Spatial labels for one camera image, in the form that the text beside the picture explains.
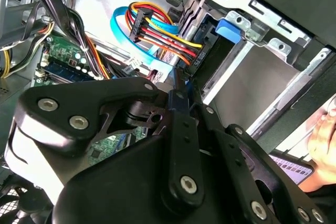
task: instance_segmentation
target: metal bracket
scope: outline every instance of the metal bracket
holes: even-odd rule
[[[292,42],[305,47],[311,38],[256,0],[212,0],[230,9],[242,9]]]

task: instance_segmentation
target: white connector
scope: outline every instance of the white connector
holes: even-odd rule
[[[46,73],[43,70],[36,70],[35,71],[35,76],[38,78],[42,78],[46,75]]]

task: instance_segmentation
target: capacitor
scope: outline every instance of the capacitor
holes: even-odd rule
[[[82,55],[80,55],[80,53],[76,53],[76,54],[75,54],[75,58],[76,58],[77,60],[79,60],[81,57],[82,57]]]
[[[82,68],[82,72],[83,73],[88,73],[90,71],[90,67],[89,66],[85,66]]]
[[[84,64],[78,63],[77,66],[76,66],[76,69],[81,70],[83,67],[84,67]]]
[[[85,58],[80,59],[80,63],[86,64],[87,60]]]

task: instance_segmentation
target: orange wire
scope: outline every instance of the orange wire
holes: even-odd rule
[[[106,68],[105,68],[104,65],[102,64],[102,62],[101,62],[101,60],[100,60],[100,57],[99,57],[99,54],[98,54],[96,48],[94,47],[94,45],[93,45],[91,39],[90,39],[88,36],[86,36],[86,39],[87,39],[87,41],[89,42],[89,44],[91,45],[91,48],[93,49],[93,52],[94,52],[94,54],[95,54],[95,58],[96,58],[96,60],[98,61],[98,65],[99,65],[100,69],[102,70],[103,75],[105,76],[106,79],[109,79],[110,77],[109,77],[109,75],[107,74]]]
[[[47,26],[46,28],[44,28],[44,29],[42,29],[42,30],[40,30],[40,31],[38,31],[39,33],[45,33],[47,30],[48,30],[48,27],[49,26]]]
[[[162,45],[160,45],[160,44],[158,44],[158,43],[156,43],[156,42],[153,42],[153,41],[151,41],[151,40],[149,40],[149,39],[145,39],[144,37],[139,37],[139,39],[142,40],[142,41],[148,42],[148,43],[150,43],[150,44],[156,45],[156,46],[158,46],[158,47],[160,47],[160,48],[162,48],[162,49],[164,49],[164,50],[166,50],[166,51],[168,51],[168,52],[172,52],[173,54],[176,54],[176,55],[177,55],[181,60],[183,60],[188,66],[190,65],[190,62],[189,62],[186,58],[184,58],[183,55],[180,55],[178,52],[176,52],[176,51],[174,51],[174,50],[172,50],[172,49],[170,49],[170,48],[168,48],[168,47],[162,46]]]

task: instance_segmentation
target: red wire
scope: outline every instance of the red wire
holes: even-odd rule
[[[159,9],[157,9],[157,8],[151,6],[151,5],[136,5],[135,4],[135,6],[134,6],[134,8],[140,8],[140,7],[148,8],[148,9],[151,9],[151,10],[159,13],[164,18],[164,21],[171,25],[167,16],[162,11],[160,11]]]
[[[158,34],[152,32],[152,31],[149,31],[147,28],[142,28],[142,30],[145,31],[146,33],[152,35],[153,37],[155,37],[157,39],[160,39],[160,40],[166,42],[167,44],[169,44],[169,45],[171,45],[171,46],[173,46],[175,48],[178,48],[178,49],[180,49],[180,50],[182,50],[182,51],[190,54],[193,57],[196,57],[196,54],[194,52],[192,52],[192,51],[190,51],[190,50],[188,50],[188,49],[186,49],[184,47],[181,47],[180,45],[175,44],[174,42],[172,42],[172,41],[170,41],[170,40],[168,40],[166,38],[163,38],[161,35],[158,35]]]
[[[127,11],[127,15],[134,22],[134,18],[132,17],[131,12],[129,10]]]

